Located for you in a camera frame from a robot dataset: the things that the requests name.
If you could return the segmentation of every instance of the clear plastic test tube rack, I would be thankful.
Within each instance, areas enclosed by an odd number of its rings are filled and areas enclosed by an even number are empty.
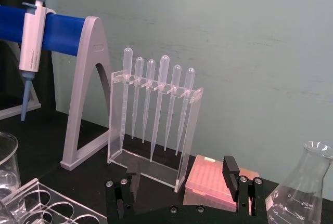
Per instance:
[[[144,64],[144,70],[147,66],[147,59],[145,60]],[[174,90],[175,86],[166,83],[165,86],[162,89],[162,93],[167,98],[165,102],[169,104],[170,97],[175,97],[176,100],[188,101],[189,107],[187,107],[186,115],[187,122],[184,124],[184,130],[183,132],[185,134],[182,135],[182,144],[183,146],[180,147],[181,151],[181,159],[178,169],[167,167],[163,164],[160,164],[154,160],[150,161],[149,158],[143,157],[139,154],[135,154],[133,152],[130,152],[128,150],[125,150],[122,148],[122,142],[121,142],[121,117],[122,117],[122,95],[124,92],[124,89],[126,89],[127,86],[136,86],[139,88],[141,93],[145,93],[146,90],[151,90],[151,94],[157,94],[158,92],[161,93],[161,89],[159,90],[159,84],[158,81],[153,79],[152,83],[149,83],[150,81],[146,79],[145,77],[142,77],[140,82],[138,83],[135,79],[134,74],[131,74],[131,76],[128,78],[127,71],[118,71],[113,72],[111,75],[111,96],[110,96],[110,120],[109,120],[109,133],[112,137],[109,137],[109,145],[108,145],[108,163],[116,163],[120,166],[123,166],[127,168],[131,163],[133,162],[139,162],[140,163],[140,169],[141,174],[151,178],[153,180],[156,180],[162,184],[165,184],[169,187],[172,187],[175,189],[175,192],[178,192],[179,188],[181,187],[182,183],[185,180],[186,175],[186,169],[188,165],[188,159],[190,156],[191,146],[194,138],[194,131],[197,124],[200,104],[201,104],[201,98],[203,94],[203,88],[199,88],[197,90],[191,90],[190,92],[188,89],[178,86],[176,90]],[[128,98],[127,103],[133,103],[133,99]],[[141,115],[137,116],[137,129],[140,129],[140,124],[143,121],[139,121],[141,118]],[[178,117],[173,117],[172,121],[179,121]],[[132,120],[127,120],[126,124],[131,124]],[[165,123],[160,122],[159,126],[165,125]]]

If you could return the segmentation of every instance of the pipette stand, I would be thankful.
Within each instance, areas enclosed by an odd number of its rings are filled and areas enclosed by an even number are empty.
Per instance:
[[[19,45],[15,42],[11,42],[11,41],[2,41],[2,42],[4,42],[11,50],[11,52],[12,52],[11,57],[12,57],[13,63],[15,65],[15,67],[17,69],[19,69],[20,52],[21,52]],[[37,94],[32,85],[30,88],[30,96],[29,96],[27,111],[32,111],[32,110],[38,109],[40,107],[41,107],[41,104],[38,101]],[[11,117],[11,116],[19,115],[19,114],[21,114],[21,112],[22,112],[22,105],[0,110],[0,120]]]
[[[76,62],[65,147],[61,167],[72,170],[95,154],[108,143],[109,131],[95,138],[78,150],[79,132],[89,80],[94,67],[97,68],[108,107],[110,106],[111,64],[108,44],[101,19],[87,17],[80,38],[78,60]]]
[[[185,180],[186,169],[188,164],[188,159],[191,151],[191,146],[194,137],[194,131],[197,124],[201,98],[203,94],[203,88],[198,90],[192,90],[187,97],[189,100],[188,107],[188,120],[187,127],[184,128],[185,137],[183,141],[183,148],[181,154],[181,160],[178,169],[173,169],[155,162],[154,160],[150,162],[150,159],[143,157],[141,155],[135,154],[133,152],[127,151],[121,148],[120,145],[120,127],[121,127],[121,107],[122,107],[122,98],[123,95],[123,71],[113,72],[111,75],[111,96],[110,96],[110,121],[109,121],[109,145],[108,145],[108,163],[116,163],[120,166],[127,168],[133,162],[140,163],[141,174],[156,180],[162,184],[165,184],[169,187],[175,189],[175,192],[179,190],[182,183]],[[131,75],[129,81],[127,82],[130,86],[134,86],[134,76]],[[141,79],[139,87],[142,90],[146,89],[147,81],[145,78]],[[158,92],[157,81],[153,81],[150,89],[152,93]],[[172,92],[171,85],[166,84],[163,89],[163,94],[169,95]],[[183,100],[182,98],[186,95],[185,89],[179,87],[174,93],[176,100]]]
[[[21,43],[25,12],[19,8],[0,6],[0,39]],[[72,170],[104,147],[109,136],[117,135],[107,131],[78,149],[84,100],[94,67],[99,73],[106,105],[110,106],[111,64],[102,21],[93,16],[83,19],[47,14],[42,49],[77,56],[61,161],[63,168]]]

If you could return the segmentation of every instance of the micropipette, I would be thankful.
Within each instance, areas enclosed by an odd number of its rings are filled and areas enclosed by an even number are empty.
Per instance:
[[[145,133],[146,126],[148,120],[148,109],[150,102],[150,92],[151,92],[151,84],[155,75],[155,61],[153,59],[149,59],[147,63],[147,72],[146,72],[146,98],[145,98],[145,106],[144,106],[144,118],[142,123],[142,143],[145,142]]]
[[[193,68],[188,68],[186,71],[185,83],[184,83],[185,96],[184,96],[183,106],[182,106],[182,110],[181,110],[181,119],[179,121],[179,127],[178,127],[176,155],[178,155],[178,149],[179,149],[179,145],[181,143],[181,137],[183,134],[184,124],[185,124],[185,116],[186,116],[186,110],[187,110],[187,104],[188,104],[187,97],[192,91],[195,74],[196,74],[196,71]]]
[[[154,128],[152,130],[152,138],[151,138],[151,146],[150,146],[150,162],[152,161],[152,155],[156,145],[158,124],[160,122],[160,113],[162,106],[162,92],[167,82],[168,69],[169,69],[169,61],[170,58],[167,55],[162,56],[160,61],[160,69],[158,72],[158,93],[157,93],[157,103],[156,103],[156,112],[155,112],[155,120],[154,120]]]
[[[142,78],[142,71],[144,68],[144,59],[137,57],[135,60],[135,70],[134,70],[134,100],[133,100],[133,113],[132,113],[132,139],[134,136],[135,122],[137,116],[137,104],[139,101],[139,83]]]
[[[172,120],[172,113],[173,113],[173,106],[175,104],[175,97],[174,93],[177,91],[179,86],[179,81],[181,79],[182,67],[177,64],[173,67],[172,70],[172,77],[171,77],[171,95],[170,95],[170,102],[169,102],[169,110],[168,110],[168,117],[166,118],[166,128],[165,128],[165,142],[164,142],[164,151],[167,149],[167,142],[171,127],[171,120]]]
[[[25,78],[21,121],[24,122],[28,109],[32,80],[38,72],[44,35],[46,14],[49,9],[43,7],[45,0],[36,0],[35,4],[23,3],[28,7],[24,14],[22,45],[19,69]]]
[[[127,96],[129,93],[128,81],[131,77],[132,72],[132,56],[133,51],[129,47],[124,50],[124,60],[123,60],[123,106],[121,110],[121,126],[120,126],[120,148],[123,148],[124,137],[125,137],[125,125],[126,125],[126,111],[127,111]]]

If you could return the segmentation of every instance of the black metal clamp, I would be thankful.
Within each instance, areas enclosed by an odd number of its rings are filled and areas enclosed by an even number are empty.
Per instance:
[[[140,183],[140,167],[133,163],[127,168],[127,177],[118,182],[105,183],[108,224],[135,215],[134,202]]]
[[[235,158],[229,155],[223,159],[222,173],[233,201],[237,203],[237,213],[249,215],[250,198],[251,215],[267,222],[263,179],[255,177],[253,180],[249,180],[246,176],[240,176]]]

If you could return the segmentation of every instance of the black countertop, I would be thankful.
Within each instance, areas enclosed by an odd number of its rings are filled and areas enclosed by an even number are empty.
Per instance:
[[[0,131],[11,133],[19,140],[17,156],[22,185],[38,178],[46,186],[106,215],[104,183],[107,180],[119,181],[126,175],[126,170],[116,164],[107,164],[107,147],[71,172],[61,168],[67,118],[68,115],[60,112],[38,109],[27,113],[25,123],[20,122],[20,116],[1,120]],[[106,130],[105,127],[82,121],[79,147]],[[125,136],[124,148],[148,156],[150,145],[148,142],[145,144],[142,146],[140,140],[133,141]],[[155,148],[154,159],[160,163],[175,167],[179,163],[179,157],[172,150],[163,152],[163,147]],[[191,156],[188,172],[193,162],[194,157]],[[267,180],[264,185],[265,195],[277,186]],[[171,205],[182,205],[184,192],[185,185],[175,193],[172,188],[142,176],[135,210],[137,213],[144,213]],[[333,202],[324,199],[322,224],[329,223],[333,223]]]

